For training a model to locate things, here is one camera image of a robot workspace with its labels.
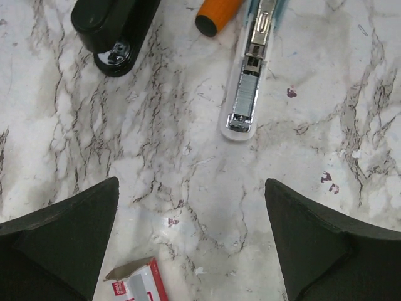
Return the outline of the grey staple strip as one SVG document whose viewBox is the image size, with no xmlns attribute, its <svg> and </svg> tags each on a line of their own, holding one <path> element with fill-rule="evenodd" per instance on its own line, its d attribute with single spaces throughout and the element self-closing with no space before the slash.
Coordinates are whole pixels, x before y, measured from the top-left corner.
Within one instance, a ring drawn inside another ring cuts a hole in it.
<svg viewBox="0 0 401 301">
<path fill-rule="evenodd" d="M 257 84 L 258 77 L 243 74 L 236 93 L 236 105 L 234 109 L 236 115 L 251 116 Z"/>
</svg>

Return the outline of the black stapler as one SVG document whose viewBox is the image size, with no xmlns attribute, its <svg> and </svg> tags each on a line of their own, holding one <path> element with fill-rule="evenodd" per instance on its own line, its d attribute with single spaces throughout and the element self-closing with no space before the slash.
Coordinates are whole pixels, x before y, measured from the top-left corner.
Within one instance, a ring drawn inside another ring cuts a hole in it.
<svg viewBox="0 0 401 301">
<path fill-rule="evenodd" d="M 108 77 L 134 66 L 159 0 L 77 0 L 71 23 L 95 65 Z"/>
</svg>

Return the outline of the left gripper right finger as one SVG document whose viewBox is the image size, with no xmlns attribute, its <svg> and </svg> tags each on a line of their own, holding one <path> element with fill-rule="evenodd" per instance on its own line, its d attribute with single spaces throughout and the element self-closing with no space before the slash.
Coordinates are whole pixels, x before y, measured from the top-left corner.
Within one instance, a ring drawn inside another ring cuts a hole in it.
<svg viewBox="0 0 401 301">
<path fill-rule="evenodd" d="M 289 300 L 400 300 L 400 233 L 268 179 L 269 215 Z"/>
</svg>

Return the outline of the red white staple box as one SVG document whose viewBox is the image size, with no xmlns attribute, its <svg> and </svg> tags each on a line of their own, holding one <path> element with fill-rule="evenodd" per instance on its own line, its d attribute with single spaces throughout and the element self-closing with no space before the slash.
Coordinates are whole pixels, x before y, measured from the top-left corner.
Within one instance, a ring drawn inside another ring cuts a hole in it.
<svg viewBox="0 0 401 301">
<path fill-rule="evenodd" d="M 113 300 L 169 300 L 154 256 L 114 268 L 105 281 L 111 285 Z"/>
</svg>

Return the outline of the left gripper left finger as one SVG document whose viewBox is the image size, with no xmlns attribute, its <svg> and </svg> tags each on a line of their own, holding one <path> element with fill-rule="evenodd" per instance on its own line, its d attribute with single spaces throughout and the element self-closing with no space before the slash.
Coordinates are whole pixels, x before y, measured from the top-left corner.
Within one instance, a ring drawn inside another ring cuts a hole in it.
<svg viewBox="0 0 401 301">
<path fill-rule="evenodd" d="M 1 300 L 92 300 L 118 200 L 111 177 L 1 223 Z"/>
</svg>

